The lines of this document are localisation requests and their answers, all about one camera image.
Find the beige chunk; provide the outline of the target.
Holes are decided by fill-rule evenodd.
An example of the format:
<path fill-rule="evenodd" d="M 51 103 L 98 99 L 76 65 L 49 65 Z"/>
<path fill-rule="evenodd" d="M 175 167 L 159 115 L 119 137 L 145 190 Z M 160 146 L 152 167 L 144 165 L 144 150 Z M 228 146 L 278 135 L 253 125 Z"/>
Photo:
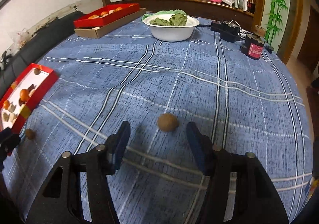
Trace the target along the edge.
<path fill-rule="evenodd" d="M 11 113 L 11 114 L 10 114 L 10 117 L 9 117 L 9 120 L 10 120 L 12 123 L 14 123 L 15 120 L 16 120 L 16 118 L 17 118 L 17 114 Z"/>

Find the orange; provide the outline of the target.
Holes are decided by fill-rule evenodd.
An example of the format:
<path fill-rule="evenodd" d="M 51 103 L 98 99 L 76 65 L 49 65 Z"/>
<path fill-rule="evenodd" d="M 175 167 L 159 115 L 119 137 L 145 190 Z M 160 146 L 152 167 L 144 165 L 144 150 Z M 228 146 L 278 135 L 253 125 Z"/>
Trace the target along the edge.
<path fill-rule="evenodd" d="M 9 106 L 10 106 L 10 101 L 5 100 L 4 103 L 3 103 L 3 108 L 4 108 L 5 110 L 7 110 L 7 109 L 9 108 Z"/>
<path fill-rule="evenodd" d="M 27 89 L 21 89 L 20 91 L 20 99 L 23 101 L 23 102 L 27 102 L 30 97 L 29 97 L 29 91 Z"/>

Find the red date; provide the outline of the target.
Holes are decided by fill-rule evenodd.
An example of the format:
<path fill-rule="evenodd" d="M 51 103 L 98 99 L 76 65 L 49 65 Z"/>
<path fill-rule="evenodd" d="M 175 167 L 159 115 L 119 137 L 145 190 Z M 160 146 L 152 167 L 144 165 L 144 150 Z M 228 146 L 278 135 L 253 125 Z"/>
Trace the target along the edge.
<path fill-rule="evenodd" d="M 35 88 L 35 86 L 32 84 L 28 87 L 28 91 L 32 91 Z"/>
<path fill-rule="evenodd" d="M 23 102 L 21 99 L 19 99 L 18 103 L 19 103 L 19 106 L 22 106 L 25 104 L 25 102 Z"/>

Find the brown round fruit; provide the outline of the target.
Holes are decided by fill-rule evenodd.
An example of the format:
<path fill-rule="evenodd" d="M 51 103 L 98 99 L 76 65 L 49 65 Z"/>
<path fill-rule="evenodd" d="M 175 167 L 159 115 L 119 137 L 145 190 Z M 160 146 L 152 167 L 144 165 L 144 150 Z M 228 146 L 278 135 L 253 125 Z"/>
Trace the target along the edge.
<path fill-rule="evenodd" d="M 26 129 L 25 130 L 25 136 L 29 139 L 29 140 L 33 140 L 36 136 L 35 132 L 31 129 Z"/>
<path fill-rule="evenodd" d="M 41 73 L 40 69 L 38 69 L 38 68 L 34 69 L 34 74 L 35 75 L 39 75 L 40 73 Z"/>

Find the white chunk in tray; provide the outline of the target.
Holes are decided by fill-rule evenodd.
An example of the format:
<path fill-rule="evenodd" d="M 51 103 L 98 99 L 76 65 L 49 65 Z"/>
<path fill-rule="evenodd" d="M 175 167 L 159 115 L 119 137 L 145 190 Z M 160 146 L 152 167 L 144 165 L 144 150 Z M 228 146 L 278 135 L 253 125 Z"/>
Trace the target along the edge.
<path fill-rule="evenodd" d="M 3 120 L 5 121 L 5 122 L 8 122 L 9 121 L 9 118 L 10 118 L 10 116 L 7 114 L 7 113 L 3 113 Z"/>
<path fill-rule="evenodd" d="M 14 105 L 13 103 L 11 103 L 10 106 L 8 107 L 8 111 L 10 113 L 14 113 L 15 109 L 16 109 L 16 105 Z"/>

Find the red date in tray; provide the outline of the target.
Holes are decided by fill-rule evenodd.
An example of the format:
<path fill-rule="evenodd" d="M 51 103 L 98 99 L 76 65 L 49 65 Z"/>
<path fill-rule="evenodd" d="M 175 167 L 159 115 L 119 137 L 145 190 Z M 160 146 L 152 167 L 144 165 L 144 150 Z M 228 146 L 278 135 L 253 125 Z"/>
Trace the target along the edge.
<path fill-rule="evenodd" d="M 35 86 L 32 84 L 28 87 L 28 91 L 32 91 L 35 88 Z"/>

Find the red tray white inside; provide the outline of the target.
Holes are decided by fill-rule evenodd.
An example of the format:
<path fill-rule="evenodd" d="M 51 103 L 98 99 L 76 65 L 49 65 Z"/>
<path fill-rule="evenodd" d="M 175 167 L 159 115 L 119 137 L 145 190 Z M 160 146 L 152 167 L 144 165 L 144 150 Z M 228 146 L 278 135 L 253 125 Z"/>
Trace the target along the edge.
<path fill-rule="evenodd" d="M 44 65 L 30 64 L 13 81 L 1 99 L 1 131 L 20 133 L 23 125 L 58 80 L 57 73 Z"/>

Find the tan round fruit right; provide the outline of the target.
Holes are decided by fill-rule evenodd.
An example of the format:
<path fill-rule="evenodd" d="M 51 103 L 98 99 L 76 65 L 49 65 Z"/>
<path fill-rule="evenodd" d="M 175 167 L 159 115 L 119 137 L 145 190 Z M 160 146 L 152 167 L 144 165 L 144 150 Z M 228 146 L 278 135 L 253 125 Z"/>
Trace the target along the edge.
<path fill-rule="evenodd" d="M 164 113 L 159 116 L 157 125 L 163 132 L 172 132 L 179 126 L 179 122 L 177 117 L 173 114 Z"/>

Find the blue plaid tablecloth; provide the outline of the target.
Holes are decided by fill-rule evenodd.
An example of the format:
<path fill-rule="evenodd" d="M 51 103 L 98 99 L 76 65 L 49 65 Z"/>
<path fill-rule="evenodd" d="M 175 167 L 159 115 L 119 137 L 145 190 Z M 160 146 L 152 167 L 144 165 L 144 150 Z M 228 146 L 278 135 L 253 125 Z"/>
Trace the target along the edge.
<path fill-rule="evenodd" d="M 59 78 L 32 112 L 23 138 L 4 163 L 4 181 L 27 216 L 45 177 L 64 151 L 83 153 L 128 121 L 131 136 L 120 170 L 108 178 L 121 223 L 194 223 L 208 178 L 185 136 L 196 123 L 227 151 L 256 154 L 293 220 L 312 172 L 312 141 L 303 100 L 274 53 L 253 60 L 211 31 L 208 20 L 183 42 L 154 38 L 137 19 L 100 39 L 72 35 L 40 64 Z M 163 132 L 161 114 L 179 126 Z"/>

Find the black sofa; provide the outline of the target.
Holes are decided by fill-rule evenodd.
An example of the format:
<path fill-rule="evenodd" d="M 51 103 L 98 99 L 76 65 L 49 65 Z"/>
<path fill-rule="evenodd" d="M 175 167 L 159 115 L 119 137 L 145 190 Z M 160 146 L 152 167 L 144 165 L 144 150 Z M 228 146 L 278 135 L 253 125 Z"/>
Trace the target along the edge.
<path fill-rule="evenodd" d="M 51 49 L 75 33 L 74 21 L 84 16 L 75 11 L 62 18 L 56 18 L 39 32 L 9 59 L 1 71 L 1 97 L 6 93 L 16 78 L 31 64 L 39 62 Z"/>

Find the cardboard box lid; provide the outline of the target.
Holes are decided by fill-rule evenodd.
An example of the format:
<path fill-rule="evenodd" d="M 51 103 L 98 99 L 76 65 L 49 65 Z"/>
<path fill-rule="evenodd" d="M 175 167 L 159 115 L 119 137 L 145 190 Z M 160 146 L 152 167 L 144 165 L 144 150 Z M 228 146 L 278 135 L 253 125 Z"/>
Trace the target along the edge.
<path fill-rule="evenodd" d="M 123 25 L 126 25 L 134 21 L 135 19 L 142 17 L 145 13 L 146 13 L 146 8 L 140 8 L 139 11 L 133 14 L 130 14 L 128 16 L 125 16 L 123 18 L 120 18 L 114 22 L 111 22 L 110 24 L 100 27 L 97 30 L 76 28 L 74 29 L 74 31 L 75 31 L 75 34 L 78 35 L 79 37 L 100 39 L 106 34 L 114 31 L 115 29 L 118 29 L 122 27 Z"/>

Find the white bowl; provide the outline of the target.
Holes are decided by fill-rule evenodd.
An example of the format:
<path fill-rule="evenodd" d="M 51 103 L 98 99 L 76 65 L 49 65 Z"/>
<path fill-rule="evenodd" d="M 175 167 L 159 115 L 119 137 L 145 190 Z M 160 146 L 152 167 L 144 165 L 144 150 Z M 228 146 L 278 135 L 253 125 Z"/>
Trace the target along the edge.
<path fill-rule="evenodd" d="M 151 21 L 158 18 L 169 21 L 174 14 L 160 14 L 146 17 L 142 22 L 147 25 L 151 34 L 158 40 L 164 42 L 180 42 L 191 37 L 195 27 L 200 25 L 198 19 L 186 16 L 187 20 L 183 26 L 155 25 Z"/>

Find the far red tray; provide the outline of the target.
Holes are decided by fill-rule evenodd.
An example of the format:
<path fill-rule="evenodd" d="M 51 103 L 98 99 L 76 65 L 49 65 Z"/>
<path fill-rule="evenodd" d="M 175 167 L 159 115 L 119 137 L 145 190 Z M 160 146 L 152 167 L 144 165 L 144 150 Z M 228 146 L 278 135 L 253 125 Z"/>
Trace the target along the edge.
<path fill-rule="evenodd" d="M 138 3 L 109 4 L 75 20 L 74 26 L 75 28 L 103 27 L 139 10 Z"/>

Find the black red battery box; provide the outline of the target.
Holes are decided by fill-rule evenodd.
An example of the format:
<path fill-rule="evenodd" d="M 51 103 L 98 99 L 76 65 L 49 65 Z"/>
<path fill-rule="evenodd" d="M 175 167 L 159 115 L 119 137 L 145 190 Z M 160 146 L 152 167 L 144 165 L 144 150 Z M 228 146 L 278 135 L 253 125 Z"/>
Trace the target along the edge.
<path fill-rule="evenodd" d="M 254 60 L 261 58 L 263 50 L 272 54 L 274 48 L 270 46 L 264 38 L 252 33 L 246 35 L 244 43 L 240 46 L 240 51 Z"/>

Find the green leaves in bowl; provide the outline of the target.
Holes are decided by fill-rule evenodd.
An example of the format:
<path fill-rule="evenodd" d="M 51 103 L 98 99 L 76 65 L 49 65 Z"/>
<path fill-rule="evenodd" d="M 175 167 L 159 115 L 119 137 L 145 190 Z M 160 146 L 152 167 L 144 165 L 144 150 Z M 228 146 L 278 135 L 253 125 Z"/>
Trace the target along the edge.
<path fill-rule="evenodd" d="M 151 20 L 150 24 L 164 26 L 164 27 L 183 27 L 183 26 L 186 26 L 187 20 L 188 20 L 187 15 L 177 13 L 170 16 L 169 20 L 165 20 L 165 19 L 157 17 Z"/>

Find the black power adapter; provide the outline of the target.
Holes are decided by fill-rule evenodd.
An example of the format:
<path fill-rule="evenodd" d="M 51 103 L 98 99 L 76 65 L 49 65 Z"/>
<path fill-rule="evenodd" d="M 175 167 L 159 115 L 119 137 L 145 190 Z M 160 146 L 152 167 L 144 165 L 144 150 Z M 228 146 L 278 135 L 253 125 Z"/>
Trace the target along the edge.
<path fill-rule="evenodd" d="M 241 29 L 236 21 L 215 21 L 211 22 L 211 31 L 220 33 L 220 38 L 224 41 L 234 43 L 240 40 L 239 31 Z"/>

